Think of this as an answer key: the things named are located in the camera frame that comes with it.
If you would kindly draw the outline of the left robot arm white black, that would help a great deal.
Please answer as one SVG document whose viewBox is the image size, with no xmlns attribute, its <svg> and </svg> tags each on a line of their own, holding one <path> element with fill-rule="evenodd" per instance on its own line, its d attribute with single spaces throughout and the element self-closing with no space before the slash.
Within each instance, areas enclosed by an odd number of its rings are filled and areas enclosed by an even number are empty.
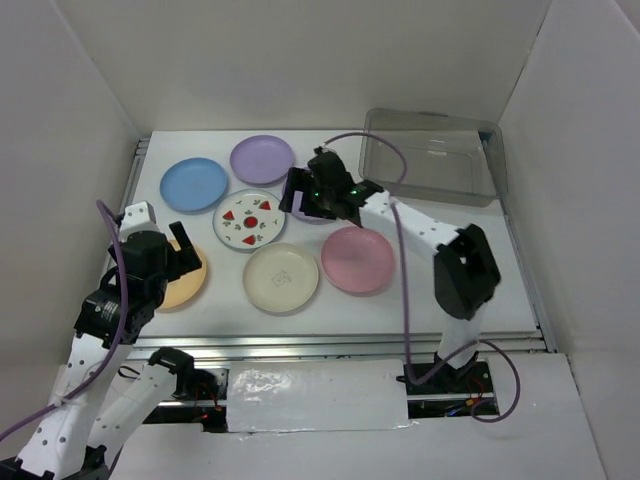
<svg viewBox="0 0 640 480">
<path fill-rule="evenodd" d="M 110 407 L 103 405 L 167 285 L 202 266 L 182 223 L 169 228 L 172 240 L 138 231 L 110 247 L 116 264 L 85 298 L 64 373 L 49 405 L 27 419 L 39 423 L 34 435 L 2 461 L 2 478 L 108 479 L 124 443 L 155 407 L 170 395 L 184 399 L 196 390 L 193 357 L 162 347 Z"/>
</svg>

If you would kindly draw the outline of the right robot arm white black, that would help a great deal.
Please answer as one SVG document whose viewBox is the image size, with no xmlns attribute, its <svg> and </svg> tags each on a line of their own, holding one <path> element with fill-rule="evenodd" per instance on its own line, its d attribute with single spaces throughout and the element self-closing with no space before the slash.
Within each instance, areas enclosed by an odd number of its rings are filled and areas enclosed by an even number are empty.
<svg viewBox="0 0 640 480">
<path fill-rule="evenodd" d="M 422 385 L 435 377 L 442 389 L 460 390 L 469 381 L 477 359 L 481 311 L 501 281 L 484 230 L 475 224 L 459 227 L 440 222 L 370 180 L 354 181 L 334 151 L 318 147 L 314 153 L 306 167 L 289 169 L 280 210 L 291 212 L 294 198 L 299 196 L 306 216 L 345 220 L 397 241 L 406 351 L 411 349 L 406 254 L 413 252 L 431 262 L 433 294 L 447 323 L 434 356 L 435 366 L 423 376 L 408 366 L 404 381 Z"/>
</svg>

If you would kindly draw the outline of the cream plate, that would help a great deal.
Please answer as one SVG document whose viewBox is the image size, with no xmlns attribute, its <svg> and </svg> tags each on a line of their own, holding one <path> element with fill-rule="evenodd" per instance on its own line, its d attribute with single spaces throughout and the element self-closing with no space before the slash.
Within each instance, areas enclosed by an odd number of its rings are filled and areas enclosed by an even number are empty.
<svg viewBox="0 0 640 480">
<path fill-rule="evenodd" d="M 284 314 L 299 309 L 313 297 L 319 284 L 319 269 L 307 249 L 290 243 L 273 243 L 249 257 L 242 283 L 253 306 Z"/>
</svg>

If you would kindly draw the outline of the white watermelon pattern plate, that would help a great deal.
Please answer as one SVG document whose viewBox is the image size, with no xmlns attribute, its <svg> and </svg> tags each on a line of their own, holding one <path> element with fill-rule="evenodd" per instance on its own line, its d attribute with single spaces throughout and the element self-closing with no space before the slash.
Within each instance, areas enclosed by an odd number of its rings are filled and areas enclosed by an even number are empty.
<svg viewBox="0 0 640 480">
<path fill-rule="evenodd" d="M 260 189 L 245 189 L 225 197 L 216 208 L 212 227 L 219 240 L 239 251 L 253 251 L 273 242 L 284 230 L 286 214 L 279 199 Z"/>
</svg>

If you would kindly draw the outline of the pink plate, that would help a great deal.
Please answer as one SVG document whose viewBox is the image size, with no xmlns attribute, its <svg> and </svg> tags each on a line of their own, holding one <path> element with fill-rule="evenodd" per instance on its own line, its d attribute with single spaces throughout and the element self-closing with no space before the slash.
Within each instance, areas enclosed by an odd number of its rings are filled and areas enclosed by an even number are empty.
<svg viewBox="0 0 640 480">
<path fill-rule="evenodd" d="M 345 227 L 333 232 L 321 248 L 321 265 L 337 288 L 356 295 L 385 288 L 395 272 L 388 240 L 373 230 Z"/>
</svg>

